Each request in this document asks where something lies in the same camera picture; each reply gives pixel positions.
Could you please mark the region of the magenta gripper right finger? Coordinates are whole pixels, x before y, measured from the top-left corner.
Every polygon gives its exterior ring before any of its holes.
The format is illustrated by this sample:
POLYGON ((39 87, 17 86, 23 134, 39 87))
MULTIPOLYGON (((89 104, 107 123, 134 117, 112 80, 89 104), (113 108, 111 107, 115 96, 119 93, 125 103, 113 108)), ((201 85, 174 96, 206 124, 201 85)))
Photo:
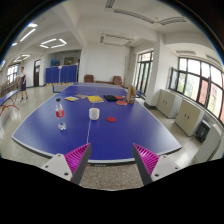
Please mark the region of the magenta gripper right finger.
POLYGON ((167 155, 159 156, 140 145, 133 144, 132 154, 143 185, 148 185, 180 170, 180 167, 167 155))

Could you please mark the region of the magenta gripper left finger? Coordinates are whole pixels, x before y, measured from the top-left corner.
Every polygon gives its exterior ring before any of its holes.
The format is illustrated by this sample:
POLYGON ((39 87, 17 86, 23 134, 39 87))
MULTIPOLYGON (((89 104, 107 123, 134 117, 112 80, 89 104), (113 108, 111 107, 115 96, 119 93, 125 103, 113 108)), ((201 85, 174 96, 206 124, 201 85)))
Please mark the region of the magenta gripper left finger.
POLYGON ((87 143, 65 155, 54 155, 42 169, 79 185, 90 155, 91 144, 87 143))

